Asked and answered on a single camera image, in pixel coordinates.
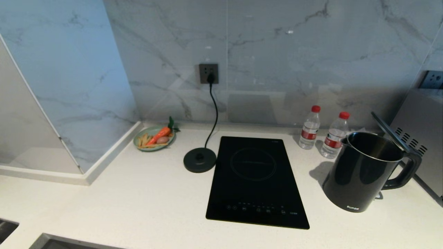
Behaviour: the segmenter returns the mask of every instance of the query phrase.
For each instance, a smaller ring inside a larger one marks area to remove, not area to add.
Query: kettle brand logo
[[[353,207],[353,206],[346,206],[347,208],[350,208],[350,209],[354,209],[354,210],[359,210],[360,208],[359,207]]]

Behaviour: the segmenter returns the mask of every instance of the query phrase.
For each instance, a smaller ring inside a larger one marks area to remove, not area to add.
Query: bottle label
[[[302,137],[313,140],[317,137],[317,131],[319,131],[319,129],[309,129],[306,126],[303,126]]]
[[[325,144],[331,148],[340,148],[342,146],[341,140],[344,136],[334,136],[328,133],[326,136]]]

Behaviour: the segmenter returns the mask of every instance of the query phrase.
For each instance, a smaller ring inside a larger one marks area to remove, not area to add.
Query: plate
[[[175,131],[172,130],[172,137],[169,138],[169,141],[166,145],[163,146],[158,146],[158,147],[154,147],[154,148],[138,148],[137,144],[138,144],[138,138],[143,136],[145,133],[148,133],[149,136],[155,136],[164,126],[154,126],[154,127],[149,127],[144,129],[143,131],[139,132],[137,134],[137,136],[134,137],[134,139],[132,140],[134,143],[134,146],[144,152],[152,152],[152,151],[158,151],[163,149],[164,147],[169,146],[174,140],[175,140]]]

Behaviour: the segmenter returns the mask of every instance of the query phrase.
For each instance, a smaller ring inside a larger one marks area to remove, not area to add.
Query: red label
[[[316,133],[308,133],[307,131],[302,130],[302,137],[304,137],[306,139],[309,139],[309,140],[312,140],[312,139],[315,139],[317,137],[317,134]]]
[[[339,141],[334,141],[329,139],[329,137],[326,137],[325,144],[331,148],[340,148],[342,146],[342,143]]]

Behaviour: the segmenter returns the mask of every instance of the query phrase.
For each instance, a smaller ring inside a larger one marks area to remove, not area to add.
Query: red bottle cap
[[[349,113],[348,112],[341,112],[340,115],[338,116],[339,118],[342,119],[348,119],[349,118]]]
[[[318,106],[318,105],[313,105],[312,108],[311,108],[311,111],[312,111],[313,113],[319,113],[319,112],[320,112],[320,106]]]

